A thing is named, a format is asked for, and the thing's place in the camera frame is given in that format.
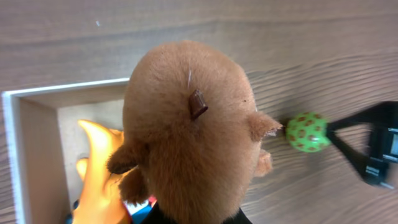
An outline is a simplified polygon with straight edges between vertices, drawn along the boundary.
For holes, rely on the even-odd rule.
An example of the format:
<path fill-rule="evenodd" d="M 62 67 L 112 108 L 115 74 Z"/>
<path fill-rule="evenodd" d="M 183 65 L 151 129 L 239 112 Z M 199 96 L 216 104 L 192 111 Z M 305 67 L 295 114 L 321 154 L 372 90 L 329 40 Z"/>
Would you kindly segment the brown capybara plush toy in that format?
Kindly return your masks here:
<path fill-rule="evenodd" d="M 108 170 L 121 198 L 154 196 L 174 223 L 222 223 L 254 177 L 272 170 L 262 140 L 281 124 L 256 108 L 244 70 L 200 42 L 169 42 L 136 65 L 124 95 L 124 141 Z"/>

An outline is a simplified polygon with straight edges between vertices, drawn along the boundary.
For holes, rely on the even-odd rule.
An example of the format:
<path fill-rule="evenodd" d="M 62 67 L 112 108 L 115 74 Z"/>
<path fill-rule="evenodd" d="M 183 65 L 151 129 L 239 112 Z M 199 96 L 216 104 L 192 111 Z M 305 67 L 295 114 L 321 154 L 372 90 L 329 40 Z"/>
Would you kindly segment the green patterned ball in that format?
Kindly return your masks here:
<path fill-rule="evenodd" d="M 330 145 L 326 136 L 327 121 L 314 112 L 300 113 L 287 123 L 285 133 L 289 144 L 302 152 L 319 152 Z"/>

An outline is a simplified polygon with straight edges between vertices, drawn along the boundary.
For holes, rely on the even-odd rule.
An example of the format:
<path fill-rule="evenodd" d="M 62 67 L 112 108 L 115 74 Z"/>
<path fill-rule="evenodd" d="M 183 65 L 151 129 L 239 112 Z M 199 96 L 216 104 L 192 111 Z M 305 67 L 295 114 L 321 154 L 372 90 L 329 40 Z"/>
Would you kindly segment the yellow rubber dolphin toy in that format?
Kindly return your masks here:
<path fill-rule="evenodd" d="M 132 222 L 119 194 L 119 181 L 123 175 L 111 174 L 106 163 L 124 141 L 123 132 L 108 129 L 88 120 L 79 120 L 90 144 L 89 156 L 76 163 L 83 190 L 78 206 L 72 211 L 72 223 L 128 224 Z"/>

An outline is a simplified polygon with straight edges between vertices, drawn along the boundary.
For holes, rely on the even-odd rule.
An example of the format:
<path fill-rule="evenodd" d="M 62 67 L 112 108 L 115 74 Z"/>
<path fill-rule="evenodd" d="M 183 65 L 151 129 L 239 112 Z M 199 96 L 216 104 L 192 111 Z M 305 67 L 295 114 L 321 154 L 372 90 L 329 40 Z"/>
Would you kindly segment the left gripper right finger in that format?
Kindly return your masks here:
<path fill-rule="evenodd" d="M 222 224 L 252 224 L 249 218 L 244 214 L 244 212 L 239 208 L 238 212 L 232 217 L 228 217 L 222 222 Z"/>

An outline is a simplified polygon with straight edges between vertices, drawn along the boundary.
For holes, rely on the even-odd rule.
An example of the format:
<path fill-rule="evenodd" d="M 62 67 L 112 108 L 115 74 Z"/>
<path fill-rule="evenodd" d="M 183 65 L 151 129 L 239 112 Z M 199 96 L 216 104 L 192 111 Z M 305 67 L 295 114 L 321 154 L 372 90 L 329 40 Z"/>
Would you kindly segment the colourful puzzle cube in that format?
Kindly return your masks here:
<path fill-rule="evenodd" d="M 154 196 L 150 196 L 144 203 L 133 205 L 124 203 L 125 208 L 131 216 L 131 223 L 140 224 L 146 216 L 148 216 L 149 212 L 152 210 L 153 206 L 156 204 L 157 199 Z M 75 210 L 79 206 L 79 200 L 76 200 L 73 203 L 73 210 Z M 73 217 L 72 214 L 69 213 L 64 221 L 65 224 L 72 224 Z"/>

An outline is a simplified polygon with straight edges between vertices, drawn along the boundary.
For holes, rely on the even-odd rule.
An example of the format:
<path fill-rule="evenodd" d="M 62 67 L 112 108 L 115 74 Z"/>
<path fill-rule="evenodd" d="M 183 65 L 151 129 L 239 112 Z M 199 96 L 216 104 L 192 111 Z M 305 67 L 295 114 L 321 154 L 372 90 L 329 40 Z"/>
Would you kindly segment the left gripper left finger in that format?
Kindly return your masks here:
<path fill-rule="evenodd" d="M 165 215 L 158 203 L 154 205 L 141 224 L 174 224 L 174 220 Z"/>

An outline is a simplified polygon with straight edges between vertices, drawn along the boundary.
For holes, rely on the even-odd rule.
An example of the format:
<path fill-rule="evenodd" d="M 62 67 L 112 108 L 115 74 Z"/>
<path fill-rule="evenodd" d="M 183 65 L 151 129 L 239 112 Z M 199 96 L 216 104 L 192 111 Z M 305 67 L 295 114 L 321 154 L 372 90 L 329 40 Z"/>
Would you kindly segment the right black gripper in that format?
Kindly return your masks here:
<path fill-rule="evenodd" d="M 358 124 L 370 124 L 368 155 L 354 150 L 334 132 Z M 347 118 L 329 123 L 326 136 L 345 156 L 365 183 L 395 189 L 394 185 L 389 183 L 389 179 L 392 166 L 397 164 L 396 101 L 383 101 Z"/>

